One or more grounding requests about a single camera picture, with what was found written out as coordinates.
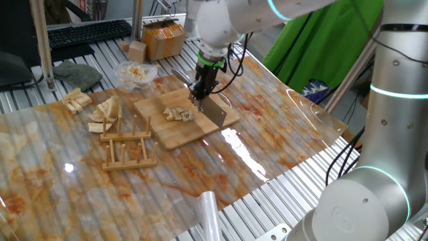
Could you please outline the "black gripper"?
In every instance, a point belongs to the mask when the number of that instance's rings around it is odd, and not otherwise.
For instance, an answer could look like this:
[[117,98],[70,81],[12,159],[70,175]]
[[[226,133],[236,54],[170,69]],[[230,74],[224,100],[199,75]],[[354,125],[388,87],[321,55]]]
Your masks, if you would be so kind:
[[202,100],[203,92],[205,92],[205,94],[208,96],[213,92],[216,85],[218,85],[216,77],[219,71],[219,67],[197,66],[195,70],[196,85],[189,87],[189,100]]

